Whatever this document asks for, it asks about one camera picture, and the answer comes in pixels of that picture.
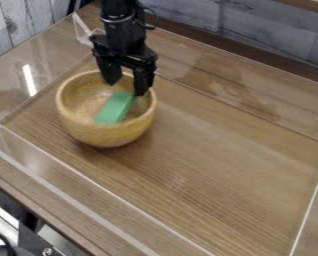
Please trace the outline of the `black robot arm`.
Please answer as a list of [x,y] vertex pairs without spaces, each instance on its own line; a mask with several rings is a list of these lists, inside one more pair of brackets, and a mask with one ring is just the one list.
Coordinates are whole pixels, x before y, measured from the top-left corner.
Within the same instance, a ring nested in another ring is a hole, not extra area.
[[106,82],[115,85],[122,68],[133,70],[134,93],[143,96],[154,85],[158,54],[147,46],[147,7],[139,0],[101,0],[105,34],[93,34],[93,53]]

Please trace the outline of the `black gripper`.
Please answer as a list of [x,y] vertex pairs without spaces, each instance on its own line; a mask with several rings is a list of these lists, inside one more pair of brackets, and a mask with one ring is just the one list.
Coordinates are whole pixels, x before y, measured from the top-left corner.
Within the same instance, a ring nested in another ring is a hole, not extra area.
[[156,27],[143,16],[102,17],[105,34],[93,35],[94,55],[103,79],[114,85],[122,78],[122,68],[133,69],[134,91],[143,96],[153,87],[157,52],[147,46],[147,31]]

